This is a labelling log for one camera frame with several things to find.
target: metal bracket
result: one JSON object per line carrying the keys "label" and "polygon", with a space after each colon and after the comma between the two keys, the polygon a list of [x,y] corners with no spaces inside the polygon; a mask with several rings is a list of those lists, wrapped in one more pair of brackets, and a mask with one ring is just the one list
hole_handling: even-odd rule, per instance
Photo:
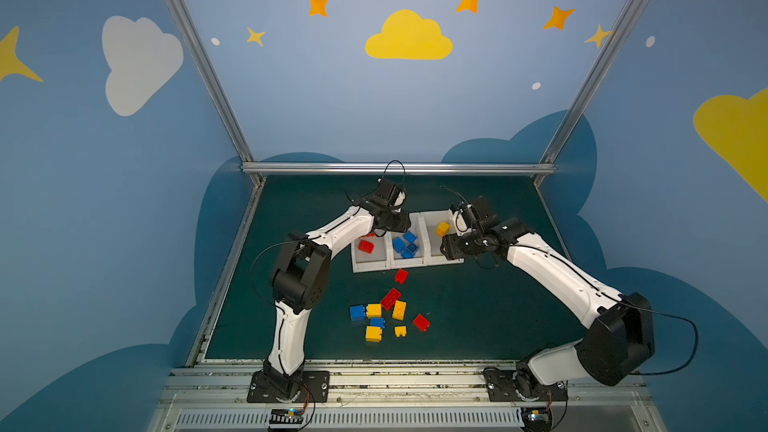
{"label": "metal bracket", "polygon": [[[496,368],[483,371],[485,389],[488,391],[488,399],[491,402],[519,402],[520,400],[539,402],[549,400],[546,393],[535,399],[526,399],[518,394],[513,380],[515,372],[516,370],[513,369],[499,370]],[[565,402],[568,399],[568,391],[565,387],[560,388],[557,384],[552,384],[545,388],[552,393],[552,402]]]}
{"label": "metal bracket", "polygon": [[[330,372],[328,370],[305,370],[303,383],[310,390],[310,402],[324,404],[328,401],[328,384]],[[306,399],[306,392],[303,388],[299,390],[299,395],[293,399],[294,404],[302,404]],[[267,382],[263,370],[254,373],[250,379],[248,387],[248,397],[246,399],[251,404],[277,404],[280,400],[272,394],[271,388]]]}

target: blue block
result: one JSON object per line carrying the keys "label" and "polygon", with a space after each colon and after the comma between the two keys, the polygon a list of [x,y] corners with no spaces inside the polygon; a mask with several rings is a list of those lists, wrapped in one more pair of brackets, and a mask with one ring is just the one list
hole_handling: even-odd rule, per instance
{"label": "blue block", "polygon": [[395,252],[399,254],[405,250],[406,243],[400,237],[395,237],[394,240],[392,240],[392,246],[395,248]]}
{"label": "blue block", "polygon": [[365,305],[353,305],[350,307],[350,319],[353,322],[361,321],[366,318],[366,306]]}

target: blue wall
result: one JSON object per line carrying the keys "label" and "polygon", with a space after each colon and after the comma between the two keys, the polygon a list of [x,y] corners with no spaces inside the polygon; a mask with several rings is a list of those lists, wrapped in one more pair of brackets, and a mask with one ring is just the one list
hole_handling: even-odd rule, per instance
{"label": "blue wall", "polygon": [[188,56],[134,115],[112,110],[115,15],[179,35],[163,0],[2,0],[0,40],[17,26],[42,79],[0,66],[4,432],[147,427],[252,190]]}
{"label": "blue wall", "polygon": [[[461,1],[328,0],[324,17],[309,0],[186,0],[258,160],[537,162],[551,137],[523,150],[501,142],[570,106],[598,53],[585,41],[626,0],[479,0],[476,14],[457,13]],[[574,12],[544,30],[554,6]],[[367,55],[401,9],[434,19],[450,55]],[[246,42],[248,28],[263,46]]]}
{"label": "blue wall", "polygon": [[[647,380],[670,432],[762,430],[768,418],[768,202],[693,124],[712,97],[768,87],[768,16],[753,12],[764,3],[651,0],[542,184],[576,263],[699,325],[692,365]],[[655,326],[657,357],[641,370],[683,363],[690,326]],[[725,413],[724,397],[749,412]]]}

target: bin containing blue blocks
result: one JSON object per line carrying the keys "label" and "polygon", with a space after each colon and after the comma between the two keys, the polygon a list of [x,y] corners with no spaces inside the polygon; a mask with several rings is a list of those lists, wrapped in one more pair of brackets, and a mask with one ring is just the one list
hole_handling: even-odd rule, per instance
{"label": "bin containing blue blocks", "polygon": [[422,234],[419,227],[419,213],[413,212],[410,214],[410,217],[411,228],[406,233],[387,233],[392,241],[392,248],[390,249],[392,268],[423,267],[427,265],[424,260],[425,243],[419,237]]}

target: green table surface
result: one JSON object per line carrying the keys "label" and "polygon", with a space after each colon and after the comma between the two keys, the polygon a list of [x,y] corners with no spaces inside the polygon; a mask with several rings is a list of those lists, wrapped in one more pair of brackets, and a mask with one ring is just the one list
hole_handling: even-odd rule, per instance
{"label": "green table surface", "polygon": [[[372,176],[272,176],[266,181],[243,252],[216,324],[207,358],[266,358],[272,349],[275,307],[270,304],[269,276],[280,247],[255,257],[269,245],[286,240],[291,230],[308,232],[341,215],[356,192],[376,186]],[[527,177],[408,176],[406,209],[445,210],[458,197],[449,186],[473,200],[485,196],[501,220],[518,217],[562,252],[542,202]],[[405,284],[396,271],[352,273],[350,248],[331,263],[325,297],[313,310],[306,331],[307,359],[520,359],[536,350],[584,336],[576,317],[529,275],[491,257],[479,264],[410,268]],[[350,321],[350,306],[378,303],[391,288],[407,302],[405,321],[384,312],[382,341],[366,342],[366,324]],[[427,332],[412,321],[422,314]],[[406,325],[396,338],[394,327]]]}

